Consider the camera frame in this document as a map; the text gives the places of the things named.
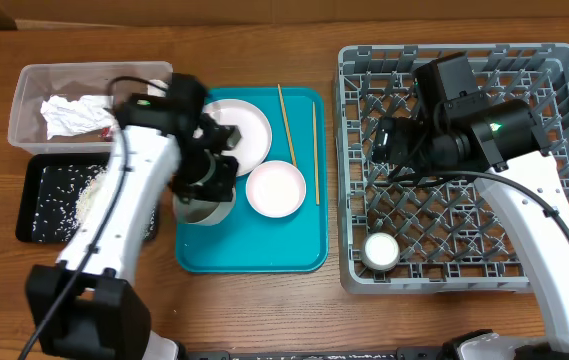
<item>wooden table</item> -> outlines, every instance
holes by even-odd
[[[8,117],[20,70],[37,63],[165,60],[210,87],[281,83],[311,87],[324,99],[332,229],[326,263],[312,274],[191,275],[174,257],[165,194],[164,221],[142,251],[136,285],[162,336],[191,350],[264,352],[438,345],[479,328],[543,335],[532,295],[355,296],[339,282],[331,91],[338,51],[353,44],[482,42],[569,43],[569,18],[0,32],[0,358],[15,358],[33,330],[24,295],[31,266],[53,264],[62,249],[20,243],[13,233],[31,156],[8,144]]]

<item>plastic container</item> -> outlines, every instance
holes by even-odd
[[[377,119],[417,113],[412,71],[455,52],[467,54],[478,88],[494,104],[520,98],[541,116],[569,201],[568,44],[345,47],[337,59],[335,140],[340,277],[351,293],[531,290],[499,219],[472,183],[387,190],[394,165],[370,162]],[[400,245],[390,271],[362,262],[362,244],[377,232]]]
[[[46,121],[40,114],[42,102],[52,95],[69,101],[82,95],[104,95],[108,82],[117,76],[165,80],[172,72],[171,64],[163,61],[28,65],[17,81],[8,142],[31,154],[108,152],[111,144],[100,139],[100,131],[47,140]],[[116,88],[116,99],[131,92],[146,93],[146,85],[122,82]]]

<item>teal tray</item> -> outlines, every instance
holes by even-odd
[[[282,88],[298,169],[306,180],[306,198],[294,214],[271,219],[258,214],[246,199],[248,175],[237,179],[231,213],[214,226],[179,224],[175,256],[193,273],[277,273],[316,270],[328,256],[328,194],[324,103],[309,88]],[[273,143],[266,157],[291,162],[277,88],[220,88],[211,99],[240,99],[268,118]],[[317,115],[320,205],[315,204],[313,110]]]

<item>clear plastic container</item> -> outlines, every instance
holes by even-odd
[[[104,95],[108,82],[117,76],[166,80],[173,72],[163,61],[37,64],[22,69],[8,125],[8,142],[30,152],[85,153],[110,150],[101,131],[46,139],[46,121],[40,114],[42,102],[52,95],[78,100],[82,95]],[[146,92],[146,86],[125,81],[116,87],[116,99],[132,92]]]

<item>green light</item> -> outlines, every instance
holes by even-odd
[[[491,131],[497,131],[499,130],[499,128],[502,127],[502,124],[498,124],[498,123],[492,123],[491,125],[489,125],[491,127]]]

